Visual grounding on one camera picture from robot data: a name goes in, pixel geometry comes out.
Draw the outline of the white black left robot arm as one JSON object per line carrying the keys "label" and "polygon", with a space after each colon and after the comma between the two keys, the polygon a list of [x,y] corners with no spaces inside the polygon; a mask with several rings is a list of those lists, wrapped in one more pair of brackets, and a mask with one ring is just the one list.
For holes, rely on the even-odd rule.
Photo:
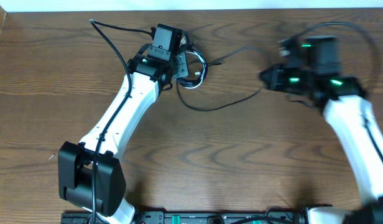
{"label": "white black left robot arm", "polygon": [[128,61],[121,88],[94,128],[79,143],[64,142],[58,153],[60,198],[90,214],[77,223],[131,223],[136,209],[124,198],[121,159],[143,114],[172,80],[187,71],[188,34],[158,24]]}

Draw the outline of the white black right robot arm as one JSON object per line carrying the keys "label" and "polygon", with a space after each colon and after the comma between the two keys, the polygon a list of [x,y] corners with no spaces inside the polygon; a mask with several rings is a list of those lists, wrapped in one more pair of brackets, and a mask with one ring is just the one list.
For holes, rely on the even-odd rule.
{"label": "white black right robot arm", "polygon": [[355,211],[320,206],[306,210],[304,223],[383,223],[383,135],[367,92],[355,77],[341,74],[337,40],[313,36],[280,41],[284,62],[260,73],[268,90],[307,96],[338,137],[353,170],[362,207]]}

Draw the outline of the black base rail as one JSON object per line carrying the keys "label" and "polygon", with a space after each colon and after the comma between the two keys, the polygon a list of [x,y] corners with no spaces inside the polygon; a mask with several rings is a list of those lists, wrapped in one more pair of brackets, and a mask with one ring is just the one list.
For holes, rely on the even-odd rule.
{"label": "black base rail", "polygon": [[132,223],[145,224],[209,224],[234,223],[239,220],[254,217],[270,217],[281,219],[287,223],[307,223],[302,215],[280,211],[268,213],[169,213],[169,212],[140,212]]}

